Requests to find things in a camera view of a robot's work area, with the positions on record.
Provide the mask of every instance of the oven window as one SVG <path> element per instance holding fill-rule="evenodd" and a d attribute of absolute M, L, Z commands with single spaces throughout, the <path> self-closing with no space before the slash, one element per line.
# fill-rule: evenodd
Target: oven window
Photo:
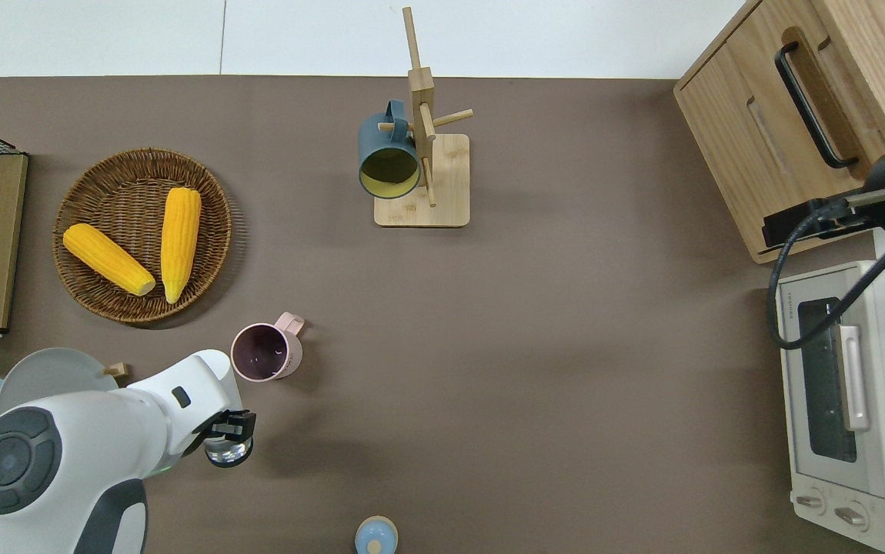
<path fill-rule="evenodd" d="M 840 299 L 815 299 L 798 305 L 802 335 L 829 315 Z M 841 462 L 857 461 L 857 438 L 843 424 L 840 396 L 840 363 L 833 330 L 823 331 L 802 347 L 805 401 L 808 407 L 809 441 L 812 452 Z"/>

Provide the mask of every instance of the white toaster oven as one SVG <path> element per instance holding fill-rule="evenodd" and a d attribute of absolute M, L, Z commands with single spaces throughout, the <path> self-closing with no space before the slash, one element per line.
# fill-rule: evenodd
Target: white toaster oven
<path fill-rule="evenodd" d="M 871 263 L 781 280 L 781 336 L 811 329 Z M 781 364 L 795 513 L 885 552 L 885 271 L 839 324 L 781 351 Z"/>

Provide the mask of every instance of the wooden cabinet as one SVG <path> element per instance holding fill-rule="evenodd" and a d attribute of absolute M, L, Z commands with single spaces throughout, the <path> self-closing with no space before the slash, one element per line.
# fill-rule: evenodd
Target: wooden cabinet
<path fill-rule="evenodd" d="M 807 98 L 818 144 L 776 57 Z M 750 255 L 769 262 L 766 215 L 858 189 L 885 154 L 885 0 L 752 0 L 675 97 Z"/>

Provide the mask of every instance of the black cable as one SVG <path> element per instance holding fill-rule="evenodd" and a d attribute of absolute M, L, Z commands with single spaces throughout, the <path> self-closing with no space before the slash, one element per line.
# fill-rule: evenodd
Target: black cable
<path fill-rule="evenodd" d="M 884 252 L 883 255 L 877 259 L 877 262 L 874 263 L 866 273 L 859 278 L 859 280 L 857 280 L 857 283 L 853 284 L 850 291 L 840 300 L 839 304 L 836 304 L 836 308 L 834 308 L 833 311 L 822 320 L 822 322 L 816 324 L 805 336 L 799 337 L 795 340 L 787 341 L 781 338 L 777 329 L 777 281 L 780 279 L 781 269 L 784 267 L 784 260 L 787 259 L 791 246 L 798 241 L 799 236 L 804 234 L 810 225 L 815 223 L 815 221 L 818 221 L 819 218 L 829 215 L 833 211 L 843 209 L 846 209 L 846 200 L 837 200 L 836 202 L 826 204 L 826 206 L 809 214 L 809 216 L 802 220 L 802 222 L 798 224 L 798 227 L 791 232 L 791 235 L 788 235 L 787 241 L 784 242 L 784 246 L 781 248 L 781 253 L 777 256 L 777 262 L 774 262 L 774 267 L 770 273 L 770 283 L 767 284 L 766 319 L 767 329 L 770 330 L 770 338 L 772 338 L 774 344 L 777 344 L 780 348 L 785 350 L 800 348 L 802 345 L 815 338 L 816 335 L 828 329 L 830 325 L 839 322 L 840 317 L 843 316 L 847 309 L 850 309 L 850 306 L 857 301 L 860 295 L 863 294 L 863 291 L 865 291 L 866 288 L 874 282 L 876 277 L 885 270 Z"/>

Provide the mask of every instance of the dark green mug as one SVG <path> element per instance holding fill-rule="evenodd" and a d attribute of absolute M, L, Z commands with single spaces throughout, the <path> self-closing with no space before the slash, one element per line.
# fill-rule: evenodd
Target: dark green mug
<path fill-rule="evenodd" d="M 379 123 L 393 123 L 382 131 Z M 377 199 L 397 199 L 412 191 L 422 178 L 422 165 L 415 140 L 408 131 L 405 104 L 393 99 L 384 113 L 368 117 L 357 133 L 358 178 L 361 186 Z"/>

